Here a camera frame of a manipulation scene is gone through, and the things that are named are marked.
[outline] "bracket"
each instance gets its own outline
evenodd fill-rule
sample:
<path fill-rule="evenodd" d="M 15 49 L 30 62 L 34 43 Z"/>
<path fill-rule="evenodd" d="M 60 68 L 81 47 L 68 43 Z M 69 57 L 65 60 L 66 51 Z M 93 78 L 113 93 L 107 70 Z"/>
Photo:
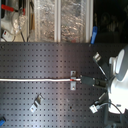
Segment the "bracket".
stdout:
<path fill-rule="evenodd" d="M 44 100 L 44 98 L 41 95 L 39 95 L 36 98 L 36 100 L 34 101 L 34 104 L 31 106 L 30 111 L 32 113 L 34 113 L 36 111 L 36 109 L 42 104 L 43 100 Z"/>
<path fill-rule="evenodd" d="M 76 90 L 76 71 L 71 71 L 71 83 L 70 83 L 70 90 Z"/>

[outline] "black pegboard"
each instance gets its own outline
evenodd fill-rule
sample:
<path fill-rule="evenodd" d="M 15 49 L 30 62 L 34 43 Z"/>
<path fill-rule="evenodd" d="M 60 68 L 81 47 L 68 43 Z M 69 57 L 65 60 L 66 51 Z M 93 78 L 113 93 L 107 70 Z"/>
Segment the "black pegboard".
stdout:
<path fill-rule="evenodd" d="M 125 44 L 53 44 L 1 43 L 0 78 L 69 78 L 77 76 L 104 78 L 93 62 L 98 51 L 108 61 Z M 0 82 L 0 116 L 3 128 L 103 128 L 103 110 L 92 114 L 89 106 L 104 92 L 70 82 Z M 38 94 L 45 98 L 32 114 L 29 110 Z"/>

